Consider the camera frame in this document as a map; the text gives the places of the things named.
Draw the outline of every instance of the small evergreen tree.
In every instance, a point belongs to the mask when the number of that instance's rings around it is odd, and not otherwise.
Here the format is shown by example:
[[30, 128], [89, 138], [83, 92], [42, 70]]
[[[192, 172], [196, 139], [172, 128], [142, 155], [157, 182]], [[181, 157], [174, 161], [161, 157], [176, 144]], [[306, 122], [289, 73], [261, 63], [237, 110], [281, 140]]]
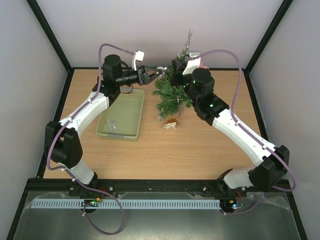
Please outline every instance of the small evergreen tree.
[[[184, 62], [185, 55], [186, 50], [184, 49], [176, 59]], [[171, 86], [170, 79], [173, 73], [174, 67], [172, 65], [168, 66], [164, 72], [164, 76], [155, 81], [155, 90], [152, 93], [152, 95], [161, 98], [161, 102], [156, 105], [156, 108], [163, 119], [171, 118], [177, 114], [182, 104], [185, 104], [187, 108], [192, 106], [191, 100], [181, 86]]]

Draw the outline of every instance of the plastic basket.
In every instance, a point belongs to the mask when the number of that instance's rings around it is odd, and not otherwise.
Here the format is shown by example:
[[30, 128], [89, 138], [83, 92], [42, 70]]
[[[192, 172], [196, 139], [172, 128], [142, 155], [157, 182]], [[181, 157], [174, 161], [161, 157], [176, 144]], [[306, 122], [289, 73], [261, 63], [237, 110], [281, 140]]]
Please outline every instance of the plastic basket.
[[[121, 92], [130, 90], [121, 88]], [[95, 133], [106, 139], [137, 141], [144, 98], [145, 91], [140, 89], [134, 89], [129, 94], [121, 93], [114, 103], [100, 114]], [[108, 123], [114, 124], [116, 129], [111, 130]]]

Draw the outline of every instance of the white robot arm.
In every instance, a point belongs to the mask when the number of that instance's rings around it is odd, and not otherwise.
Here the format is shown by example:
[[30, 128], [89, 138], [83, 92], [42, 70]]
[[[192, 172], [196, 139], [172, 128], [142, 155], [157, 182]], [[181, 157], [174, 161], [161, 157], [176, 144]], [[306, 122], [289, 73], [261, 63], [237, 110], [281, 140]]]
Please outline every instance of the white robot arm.
[[[80, 137], [87, 126], [104, 110], [106, 110], [119, 96], [121, 86], [131, 84], [146, 85], [163, 74], [161, 69], [147, 66], [137, 67], [136, 61], [142, 61], [144, 53], [137, 51], [133, 54], [133, 69], [123, 71], [121, 59], [117, 55], [109, 55], [104, 59], [103, 81], [96, 84], [88, 98], [69, 116], [60, 122], [49, 122], [45, 128], [44, 153], [46, 157], [63, 166], [76, 179], [85, 185], [90, 185], [97, 175], [82, 159]], [[61, 135], [55, 142], [55, 136], [63, 128]]]

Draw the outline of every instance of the wooden tabletop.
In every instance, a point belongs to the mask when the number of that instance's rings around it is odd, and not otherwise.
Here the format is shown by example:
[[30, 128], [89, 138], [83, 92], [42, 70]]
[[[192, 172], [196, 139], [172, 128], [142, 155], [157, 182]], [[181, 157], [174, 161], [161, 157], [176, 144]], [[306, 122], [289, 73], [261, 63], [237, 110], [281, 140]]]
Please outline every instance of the wooden tabletop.
[[[211, 71], [214, 93], [231, 106], [238, 82], [238, 71]], [[61, 118], [72, 113], [88, 97], [97, 82], [98, 70], [76, 69]], [[137, 142], [104, 139], [96, 135], [99, 116], [81, 136], [82, 158], [100, 179], [206, 180], [216, 179], [227, 169], [252, 165], [249, 157], [226, 135], [199, 119], [193, 108], [179, 117], [176, 130], [163, 129], [156, 121], [155, 107], [160, 99], [152, 96], [151, 83], [134, 85], [145, 91]], [[258, 123], [244, 76], [235, 113], [250, 128], [259, 132]], [[66, 179], [60, 170], [44, 173], [46, 179]]]

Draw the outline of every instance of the purple cable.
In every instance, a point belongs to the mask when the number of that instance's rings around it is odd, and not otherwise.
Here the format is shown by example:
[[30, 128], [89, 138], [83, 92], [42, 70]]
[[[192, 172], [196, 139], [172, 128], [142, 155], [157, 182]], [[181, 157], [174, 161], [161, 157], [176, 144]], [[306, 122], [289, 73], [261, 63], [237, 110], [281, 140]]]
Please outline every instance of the purple cable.
[[75, 179], [75, 181], [81, 186], [83, 187], [84, 189], [87, 189], [89, 191], [94, 191], [94, 192], [97, 192], [97, 193], [101, 193], [101, 194], [104, 194], [104, 195], [107, 195], [109, 196], [110, 198], [112, 198], [113, 200], [116, 201], [116, 203], [118, 204], [118, 206], [120, 207], [121, 209], [121, 215], [122, 215], [122, 220], [121, 220], [121, 225], [120, 227], [118, 228], [117, 231], [115, 232], [107, 232], [107, 231], [103, 231], [101, 229], [99, 229], [92, 221], [91, 219], [89, 218], [89, 216], [86, 214], [86, 207], [88, 206], [87, 204], [84, 205], [83, 207], [83, 210], [82, 212], [84, 213], [86, 219], [89, 220], [90, 224], [92, 225], [92, 227], [97, 230], [99, 233], [101, 234], [104, 234], [104, 235], [115, 235], [115, 234], [118, 234], [122, 231], [122, 229], [125, 227], [125, 223], [126, 223], [126, 216], [125, 216], [125, 211], [121, 205], [121, 203], [119, 202], [119, 200], [117, 198], [115, 198], [113, 195], [111, 195], [110, 193], [108, 192], [105, 192], [105, 191], [101, 191], [101, 190], [98, 190], [98, 189], [94, 189], [94, 188], [91, 188], [91, 187], [88, 187], [86, 185], [84, 185], [80, 180], [78, 180], [69, 170], [65, 170], [73, 179]]
[[[115, 45], [108, 44], [108, 43], [104, 43], [104, 44], [102, 44], [102, 45], [100, 46], [100, 48], [99, 48], [99, 54], [98, 54], [99, 81], [98, 81], [97, 90], [96, 90], [96, 92], [95, 92], [95, 95], [91, 98], [91, 101], [93, 101], [93, 100], [96, 99], [96, 97], [98, 96], [98, 94], [99, 94], [99, 92], [100, 92], [100, 88], [101, 88], [101, 75], [102, 75], [102, 69], [101, 69], [101, 67], [102, 67], [101, 54], [102, 54], [102, 48], [103, 48], [104, 46], [108, 46], [108, 47], [112, 47], [112, 48], [118, 49], [118, 50], [120, 50], [120, 51], [122, 51], [122, 52], [125, 52], [125, 53], [127, 53], [127, 54], [130, 54], [130, 55], [133, 55], [133, 54], [134, 54], [132, 51], [128, 51], [128, 50], [122, 49], [122, 48], [120, 48], [120, 47], [117, 47], [117, 46], [115, 46]], [[75, 119], [75, 117], [76, 117], [88, 104], [90, 104], [89, 101], [87, 101], [85, 104], [83, 104], [81, 107], [79, 107], [79, 109], [71, 116], [71, 119], [72, 119], [72, 120]], [[64, 169], [64, 168], [65, 168], [65, 167], [63, 167], [63, 166], [51, 167], [51, 166], [50, 166], [50, 159], [51, 159], [51, 155], [52, 155], [52, 152], [53, 152], [53, 150], [54, 150], [54, 147], [55, 147], [55, 145], [56, 145], [56, 143], [57, 143], [57, 141], [58, 141], [61, 133], [63, 132], [63, 130], [67, 127], [67, 125], [68, 125], [69, 123], [70, 123], [70, 121], [68, 120], [68, 121], [60, 128], [60, 130], [59, 130], [59, 131], [57, 132], [57, 134], [54, 136], [53, 141], [52, 141], [52, 144], [51, 144], [51, 146], [50, 146], [50, 148], [49, 148], [48, 156], [47, 156], [47, 158], [46, 158], [46, 166], [47, 166], [47, 168], [48, 168], [49, 170], [51, 170], [51, 171], [52, 171], [52, 170]], [[75, 179], [75, 176], [73, 176], [73, 174], [72, 174], [69, 170], [66, 169], [66, 172], [67, 172], [73, 179]], [[125, 226], [125, 221], [126, 221], [125, 212], [124, 212], [124, 210], [123, 210], [123, 208], [122, 208], [122, 206], [121, 206], [121, 203], [120, 203], [114, 196], [112, 196], [111, 194], [109, 194], [109, 193], [107, 193], [107, 192], [105, 192], [105, 191], [101, 191], [101, 190], [98, 190], [98, 189], [94, 189], [94, 188], [91, 188], [91, 187], [87, 187], [87, 186], [85, 186], [81, 181], [79, 181], [78, 179], [76, 179], [76, 182], [77, 182], [78, 184], [80, 184], [83, 188], [85, 188], [85, 189], [87, 189], [87, 190], [89, 190], [89, 191], [94, 191], [94, 192], [101, 193], [101, 194], [105, 194], [105, 195], [111, 197], [113, 200], [116, 201], [116, 203], [119, 205], [119, 207], [120, 207], [120, 209], [121, 209], [121, 213], [122, 213], [121, 226], [119, 227], [119, 229], [118, 229], [117, 231], [111, 232], [111, 233], [110, 233], [110, 232], [106, 232], [106, 231], [102, 231], [101, 229], [99, 229], [97, 226], [94, 225], [94, 223], [93, 223], [93, 222], [90, 220], [90, 218], [86, 215], [86, 218], [89, 220], [89, 222], [90, 222], [91, 225], [94, 227], [94, 229], [96, 229], [99, 233], [102, 233], [102, 234], [105, 234], [105, 235], [115, 235], [115, 234], [121, 232], [121, 230], [122, 230], [122, 229], [124, 228], [124, 226]]]
[[[224, 50], [224, 49], [217, 49], [217, 50], [212, 50], [212, 51], [208, 51], [205, 52], [203, 54], [200, 54], [199, 56], [196, 57], [191, 57], [190, 60], [195, 60], [201, 57], [204, 57], [206, 55], [209, 54], [214, 54], [214, 53], [226, 53], [226, 54], [230, 54], [234, 57], [234, 59], [236, 60], [236, 63], [238, 65], [238, 69], [239, 69], [239, 78], [238, 78], [238, 84], [236, 86], [236, 90], [235, 90], [235, 94], [232, 100], [232, 105], [231, 105], [231, 116], [232, 119], [234, 120], [235, 123], [237, 123], [237, 119], [235, 117], [234, 111], [235, 111], [235, 105], [236, 105], [236, 99], [238, 97], [238, 93], [239, 93], [239, 89], [240, 89], [240, 85], [241, 85], [241, 78], [242, 78], [242, 69], [241, 69], [241, 63], [239, 58], [237, 57], [237, 55], [235, 55], [233, 52], [228, 51], [228, 50]], [[252, 139], [254, 139], [259, 145], [264, 146], [263, 142], [261, 142], [258, 138], [256, 138], [251, 132], [249, 132], [241, 123], [238, 123], [238, 126], [245, 132], [247, 133]], [[266, 147], [265, 148], [269, 153], [271, 153], [273, 156], [276, 157], [276, 159], [284, 166], [284, 168], [288, 171], [288, 173], [290, 174], [292, 181], [293, 181], [293, 186], [291, 188], [283, 188], [283, 187], [279, 187], [279, 186], [273, 186], [274, 189], [277, 190], [281, 190], [284, 192], [290, 192], [296, 189], [297, 187], [297, 181], [295, 178], [294, 173], [291, 171], [291, 169], [288, 167], [288, 165], [281, 159], [281, 157], [279, 157], [274, 151], [272, 151], [270, 148]]]
[[221, 212], [223, 212], [223, 214], [225, 214], [225, 215], [230, 215], [230, 216], [232, 216], [232, 215], [245, 214], [245, 213], [251, 211], [252, 209], [254, 209], [256, 206], [258, 206], [258, 204], [260, 203], [263, 195], [264, 195], [264, 193], [261, 192], [258, 201], [256, 201], [255, 204], [254, 204], [252, 207], [248, 208], [247, 210], [240, 211], [240, 212], [225, 212], [222, 208], [221, 208], [220, 210], [221, 210]]

